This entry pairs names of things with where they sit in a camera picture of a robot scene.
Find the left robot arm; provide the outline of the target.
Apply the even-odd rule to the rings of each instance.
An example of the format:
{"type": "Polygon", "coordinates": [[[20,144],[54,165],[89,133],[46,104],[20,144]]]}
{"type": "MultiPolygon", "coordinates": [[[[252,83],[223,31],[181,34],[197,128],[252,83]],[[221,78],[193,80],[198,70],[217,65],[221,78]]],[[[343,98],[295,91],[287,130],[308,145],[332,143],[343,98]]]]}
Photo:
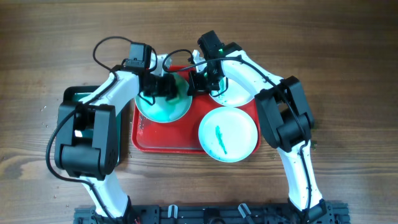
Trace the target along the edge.
{"type": "Polygon", "coordinates": [[[95,203],[94,211],[87,214],[90,221],[139,223],[114,171],[119,162],[117,117],[142,94],[175,98],[177,82],[165,72],[169,67],[166,54],[131,42],[128,58],[105,68],[109,78],[102,85],[78,101],[65,96],[59,106],[57,127],[46,148],[46,165],[56,178],[85,186],[95,203]]]}

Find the light blue plate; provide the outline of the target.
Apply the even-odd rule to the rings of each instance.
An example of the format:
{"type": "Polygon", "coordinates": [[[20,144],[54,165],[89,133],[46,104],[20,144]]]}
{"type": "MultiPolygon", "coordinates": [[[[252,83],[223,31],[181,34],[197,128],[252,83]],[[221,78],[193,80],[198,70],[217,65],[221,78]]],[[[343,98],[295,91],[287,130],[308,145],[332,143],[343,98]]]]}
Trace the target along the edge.
{"type": "Polygon", "coordinates": [[[220,162],[239,162],[256,148],[259,133],[254,120],[243,110],[219,107],[201,120],[198,139],[203,150],[220,162]]]}
{"type": "Polygon", "coordinates": [[[144,96],[138,94],[135,103],[138,110],[149,120],[156,123],[171,123],[182,118],[190,109],[192,96],[187,95],[188,82],[177,73],[166,73],[162,78],[173,76],[176,94],[168,96],[144,96]]]}

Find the white pink plate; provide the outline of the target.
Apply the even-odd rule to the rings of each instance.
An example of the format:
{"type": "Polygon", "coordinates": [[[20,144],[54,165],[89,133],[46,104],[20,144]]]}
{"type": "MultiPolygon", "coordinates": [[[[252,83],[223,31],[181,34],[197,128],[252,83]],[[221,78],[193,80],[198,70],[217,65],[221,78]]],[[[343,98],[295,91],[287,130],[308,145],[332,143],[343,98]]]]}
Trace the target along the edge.
{"type": "Polygon", "coordinates": [[[232,79],[224,77],[219,82],[220,89],[211,91],[210,97],[218,104],[239,107],[248,104],[254,97],[232,79]]]}

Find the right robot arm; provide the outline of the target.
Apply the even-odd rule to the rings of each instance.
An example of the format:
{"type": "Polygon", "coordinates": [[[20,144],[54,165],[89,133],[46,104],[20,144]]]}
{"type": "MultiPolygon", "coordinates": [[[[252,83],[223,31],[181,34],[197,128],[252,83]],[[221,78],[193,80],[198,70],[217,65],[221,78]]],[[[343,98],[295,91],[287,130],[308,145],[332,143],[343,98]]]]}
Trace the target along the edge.
{"type": "Polygon", "coordinates": [[[323,202],[310,157],[315,119],[299,79],[271,74],[237,43],[222,43],[213,30],[203,34],[197,44],[203,56],[191,54],[189,58],[196,71],[189,74],[188,94],[219,90],[222,78],[235,81],[250,93],[261,133],[282,159],[289,202],[303,215],[313,215],[323,202]]]}

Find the green yellow sponge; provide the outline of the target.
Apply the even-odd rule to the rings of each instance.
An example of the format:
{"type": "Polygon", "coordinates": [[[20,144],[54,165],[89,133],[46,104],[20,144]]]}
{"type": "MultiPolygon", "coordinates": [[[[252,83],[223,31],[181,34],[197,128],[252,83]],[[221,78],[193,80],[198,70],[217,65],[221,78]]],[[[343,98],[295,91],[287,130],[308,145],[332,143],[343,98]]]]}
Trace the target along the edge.
{"type": "Polygon", "coordinates": [[[168,102],[178,101],[180,92],[183,90],[184,82],[171,82],[167,85],[165,100],[168,102]]]}

